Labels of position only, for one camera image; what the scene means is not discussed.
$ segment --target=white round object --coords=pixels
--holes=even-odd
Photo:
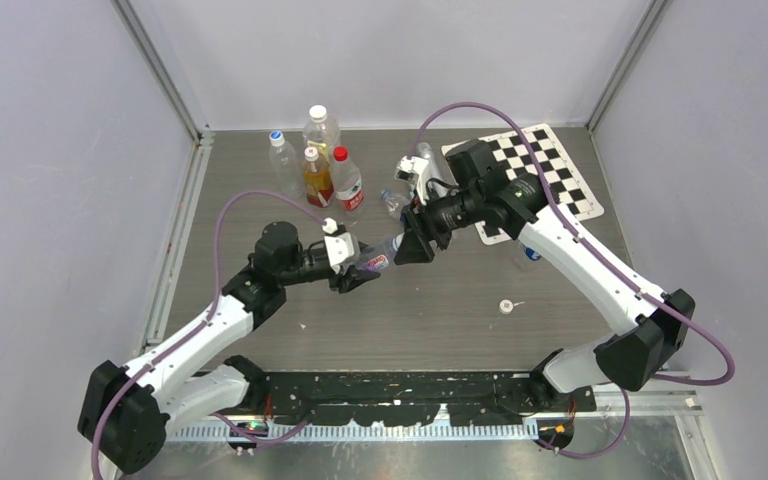
[[[317,158],[319,158],[319,150],[316,147],[305,148],[305,160],[315,162]]]
[[[510,300],[502,300],[499,302],[499,311],[504,313],[505,315],[511,313],[514,311],[514,302]]]
[[[269,143],[271,143],[273,147],[284,145],[284,134],[281,133],[280,130],[275,130],[269,134]]]
[[[314,105],[310,107],[310,119],[316,123],[322,123],[328,118],[328,110],[323,105]]]

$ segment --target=wall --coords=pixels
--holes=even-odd
[[[596,138],[637,267],[735,355],[700,391],[729,478],[768,478],[768,2],[674,2]],[[688,338],[675,363],[719,375]]]
[[[160,19],[149,26],[176,83],[213,129],[234,130],[301,128],[314,103],[348,127],[415,128],[464,100],[584,124],[649,1],[138,3]],[[435,125],[499,122],[471,111]]]
[[[0,1],[0,479],[88,476],[86,382],[137,346],[190,152],[109,2]]]

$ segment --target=chessboard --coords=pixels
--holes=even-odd
[[[558,195],[560,203],[569,207],[570,212],[578,220],[595,218],[605,213],[605,209],[596,200],[587,182],[579,173],[575,164],[567,154],[558,137],[551,127],[546,124],[534,125],[522,130],[525,138],[534,149],[534,154],[543,167],[546,180],[552,190]],[[523,172],[537,175],[537,169],[531,163],[528,151],[516,132],[506,132],[488,137],[481,137],[493,149],[496,161],[504,163],[508,170],[508,178],[513,180]],[[451,149],[464,142],[446,145],[442,148],[443,156]],[[479,222],[475,224],[478,235],[485,245],[495,245],[511,238],[503,231]]]

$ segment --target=bottle with red cap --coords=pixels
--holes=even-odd
[[[349,158],[349,150],[339,146],[334,149],[334,196],[340,201],[346,215],[359,217],[363,213],[363,184],[360,169]]]

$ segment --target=white bottle cap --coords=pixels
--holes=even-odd
[[[273,147],[284,145],[284,134],[281,133],[280,130],[275,130],[269,134],[269,143],[271,143]]]
[[[305,160],[308,162],[315,162],[319,158],[319,150],[316,147],[305,148]]]
[[[308,113],[310,114],[310,119],[313,120],[314,123],[322,123],[328,118],[328,110],[322,105],[314,105],[310,107]]]

